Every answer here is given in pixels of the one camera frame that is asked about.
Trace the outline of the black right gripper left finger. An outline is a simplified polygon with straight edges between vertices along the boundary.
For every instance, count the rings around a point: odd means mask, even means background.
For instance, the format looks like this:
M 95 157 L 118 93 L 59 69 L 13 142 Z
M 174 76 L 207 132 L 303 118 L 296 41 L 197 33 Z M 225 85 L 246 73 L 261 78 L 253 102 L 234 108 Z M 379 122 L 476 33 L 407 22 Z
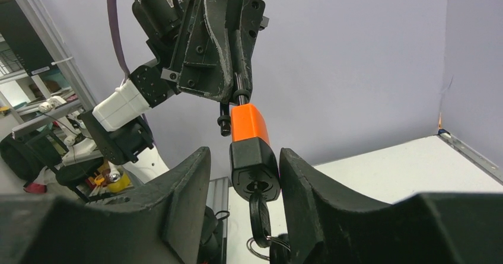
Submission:
M 1 196 L 2 263 L 196 263 L 211 170 L 200 147 L 156 179 L 102 203 Z

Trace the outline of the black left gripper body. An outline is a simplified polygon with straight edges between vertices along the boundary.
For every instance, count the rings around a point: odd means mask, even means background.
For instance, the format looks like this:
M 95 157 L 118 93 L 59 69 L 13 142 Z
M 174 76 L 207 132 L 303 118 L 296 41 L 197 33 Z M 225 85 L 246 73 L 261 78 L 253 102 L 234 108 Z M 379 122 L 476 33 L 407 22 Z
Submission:
M 252 56 L 269 20 L 263 0 L 188 0 L 170 67 L 177 88 L 191 94 L 253 91 Z

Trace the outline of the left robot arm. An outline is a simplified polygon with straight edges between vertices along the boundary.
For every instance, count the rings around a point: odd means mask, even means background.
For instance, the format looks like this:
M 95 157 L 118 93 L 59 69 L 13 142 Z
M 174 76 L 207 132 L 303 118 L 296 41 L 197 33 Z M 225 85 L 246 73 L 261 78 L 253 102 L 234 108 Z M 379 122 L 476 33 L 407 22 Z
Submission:
M 111 168 L 140 184 L 168 172 L 142 116 L 180 93 L 218 102 L 221 134 L 237 137 L 230 106 L 251 98 L 254 46 L 269 22 L 265 7 L 263 0 L 133 1 L 154 59 L 81 116 Z

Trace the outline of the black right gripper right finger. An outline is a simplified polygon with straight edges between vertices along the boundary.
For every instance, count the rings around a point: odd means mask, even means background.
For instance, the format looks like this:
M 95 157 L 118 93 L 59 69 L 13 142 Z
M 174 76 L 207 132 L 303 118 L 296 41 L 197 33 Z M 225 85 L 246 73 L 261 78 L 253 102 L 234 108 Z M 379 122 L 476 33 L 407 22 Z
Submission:
M 388 204 L 289 148 L 279 170 L 292 263 L 502 262 L 498 193 L 418 193 Z

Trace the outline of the orange black padlock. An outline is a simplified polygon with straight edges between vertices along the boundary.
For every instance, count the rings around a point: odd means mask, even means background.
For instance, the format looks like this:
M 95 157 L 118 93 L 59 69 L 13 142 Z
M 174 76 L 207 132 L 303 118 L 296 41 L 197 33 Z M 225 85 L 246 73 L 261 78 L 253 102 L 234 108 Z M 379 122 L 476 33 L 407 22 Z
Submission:
M 245 88 L 242 75 L 234 74 L 234 107 L 220 104 L 217 124 L 222 136 L 230 136 L 231 183 L 245 200 L 260 192 L 266 202 L 278 199 L 281 186 L 268 130 L 261 112 L 251 104 L 251 92 Z

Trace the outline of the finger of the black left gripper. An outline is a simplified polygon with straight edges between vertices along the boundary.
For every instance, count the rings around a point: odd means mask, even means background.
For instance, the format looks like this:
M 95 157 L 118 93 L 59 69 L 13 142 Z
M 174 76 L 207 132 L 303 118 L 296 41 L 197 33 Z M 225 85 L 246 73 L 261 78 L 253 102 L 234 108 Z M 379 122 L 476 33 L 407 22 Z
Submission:
M 230 0 L 230 49 L 232 73 L 242 88 L 253 91 L 252 56 L 266 4 L 263 0 Z
M 230 0 L 177 0 L 183 16 L 177 89 L 219 103 L 233 101 L 228 35 Z

